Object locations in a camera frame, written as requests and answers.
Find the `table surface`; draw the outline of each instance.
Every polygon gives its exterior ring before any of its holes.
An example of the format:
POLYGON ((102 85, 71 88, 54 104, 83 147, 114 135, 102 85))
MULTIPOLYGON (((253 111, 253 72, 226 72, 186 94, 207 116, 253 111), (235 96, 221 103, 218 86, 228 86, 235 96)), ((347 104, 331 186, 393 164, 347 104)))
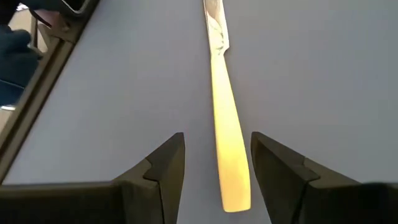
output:
MULTIPOLYGON (((398 179, 397 1, 224 8, 248 152, 261 131, 358 181, 398 179)), ((178 222, 270 223, 253 172, 252 209, 221 208, 203 2, 102 1, 5 184, 111 180, 180 131, 178 222)))

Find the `silver knife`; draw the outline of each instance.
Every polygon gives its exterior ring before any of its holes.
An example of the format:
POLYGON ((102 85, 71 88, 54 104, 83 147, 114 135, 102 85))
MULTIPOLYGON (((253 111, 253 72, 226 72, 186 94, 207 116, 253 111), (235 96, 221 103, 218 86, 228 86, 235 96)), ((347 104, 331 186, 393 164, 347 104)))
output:
POLYGON ((249 165, 225 64, 229 37, 222 0, 204 0, 211 54, 211 82, 215 119, 218 174, 226 212, 251 207, 249 165))

